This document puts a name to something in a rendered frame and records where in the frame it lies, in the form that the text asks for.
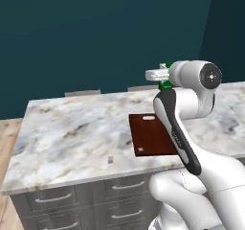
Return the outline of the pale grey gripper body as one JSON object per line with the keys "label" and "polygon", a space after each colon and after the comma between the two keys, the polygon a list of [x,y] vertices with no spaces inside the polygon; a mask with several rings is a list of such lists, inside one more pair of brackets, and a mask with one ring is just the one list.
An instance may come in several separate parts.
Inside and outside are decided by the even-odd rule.
{"label": "pale grey gripper body", "polygon": [[167,81],[169,73],[167,68],[152,69],[145,71],[145,79],[147,81]]}

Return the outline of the brown rectangular tray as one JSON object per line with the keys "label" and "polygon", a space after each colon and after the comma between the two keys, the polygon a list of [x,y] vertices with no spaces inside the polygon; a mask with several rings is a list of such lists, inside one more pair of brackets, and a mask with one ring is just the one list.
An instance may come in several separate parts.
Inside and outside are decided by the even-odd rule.
{"label": "brown rectangular tray", "polygon": [[167,130],[153,113],[128,115],[136,156],[176,155]]}

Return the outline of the green object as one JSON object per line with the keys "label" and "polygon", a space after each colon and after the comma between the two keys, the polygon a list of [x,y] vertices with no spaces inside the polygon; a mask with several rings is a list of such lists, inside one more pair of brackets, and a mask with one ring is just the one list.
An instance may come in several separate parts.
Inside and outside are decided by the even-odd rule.
{"label": "green object", "polygon": [[[169,68],[171,66],[171,62],[168,61],[166,63],[161,63],[160,67],[161,68]],[[158,88],[160,90],[164,90],[164,89],[171,89],[172,88],[172,84],[169,80],[161,80],[158,84]]]}

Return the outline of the grey stool back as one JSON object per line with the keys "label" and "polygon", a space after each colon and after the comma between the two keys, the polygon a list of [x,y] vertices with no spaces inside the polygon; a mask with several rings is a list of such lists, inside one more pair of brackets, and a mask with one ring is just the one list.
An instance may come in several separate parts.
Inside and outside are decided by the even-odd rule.
{"label": "grey stool back", "polygon": [[142,85],[127,87],[128,92],[158,89],[158,85]]}
{"label": "grey stool back", "polygon": [[100,94],[100,89],[65,92],[64,95],[65,97],[75,97],[75,96],[99,95],[99,94]]}

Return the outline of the grey drawer front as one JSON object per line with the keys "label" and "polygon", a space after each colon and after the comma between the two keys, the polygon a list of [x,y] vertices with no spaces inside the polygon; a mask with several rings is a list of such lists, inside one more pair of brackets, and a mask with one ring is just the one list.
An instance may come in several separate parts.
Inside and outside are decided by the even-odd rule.
{"label": "grey drawer front", "polygon": [[[140,215],[131,218],[112,219],[111,216],[126,215],[144,210]],[[109,206],[106,210],[106,223],[115,225],[123,224],[130,221],[151,219],[155,216],[157,210],[157,202],[149,196],[138,197],[129,201],[123,201],[115,206]]]}
{"label": "grey drawer front", "polygon": [[[71,197],[56,201],[56,202],[50,202],[50,203],[36,203],[34,200],[37,198],[40,199],[49,199],[49,198],[55,198],[60,196],[66,196],[67,194],[72,194]],[[43,191],[37,191],[33,193],[28,193],[27,198],[31,204],[31,207],[34,211],[38,210],[46,210],[46,209],[54,209],[59,208],[63,206],[73,205],[76,204],[77,196],[76,191],[73,186],[71,187],[59,187],[55,189],[49,189],[49,190],[43,190]]]}
{"label": "grey drawer front", "polygon": [[77,213],[73,211],[61,212],[54,215],[38,217],[33,221],[32,230],[66,226],[74,222],[78,222],[78,226],[69,230],[81,230],[81,222]]}
{"label": "grey drawer front", "polygon": [[[128,196],[133,194],[138,194],[146,192],[148,190],[148,180],[151,177],[150,173],[131,175],[126,177],[114,178],[111,180],[106,180],[104,182],[105,194],[107,197],[118,197],[118,196]],[[113,190],[112,186],[127,186],[132,184],[137,184],[144,181],[145,184],[128,190]]]}

